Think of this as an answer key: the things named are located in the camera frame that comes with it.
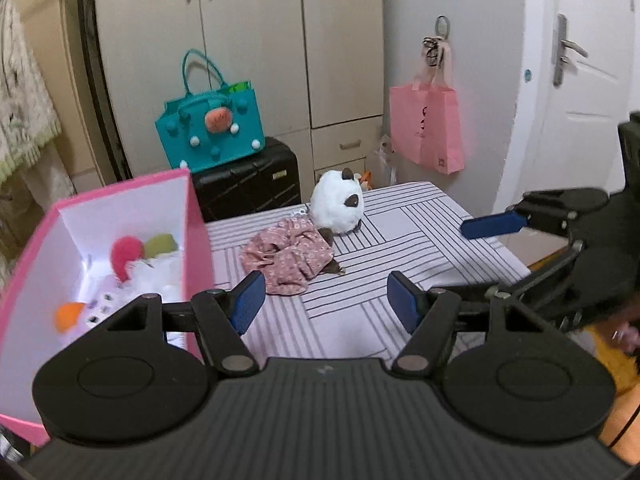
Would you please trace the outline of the person's right hand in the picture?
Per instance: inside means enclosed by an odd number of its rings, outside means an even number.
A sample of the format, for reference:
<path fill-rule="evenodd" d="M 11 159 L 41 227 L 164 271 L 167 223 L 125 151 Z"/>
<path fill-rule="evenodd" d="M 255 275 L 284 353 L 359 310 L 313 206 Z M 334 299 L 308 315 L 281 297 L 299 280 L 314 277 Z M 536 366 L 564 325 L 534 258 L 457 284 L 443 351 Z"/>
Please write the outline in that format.
<path fill-rule="evenodd" d="M 612 345 L 627 354 L 634 354 L 639 350 L 639 311 L 639 294 L 634 294 L 614 316 Z"/>

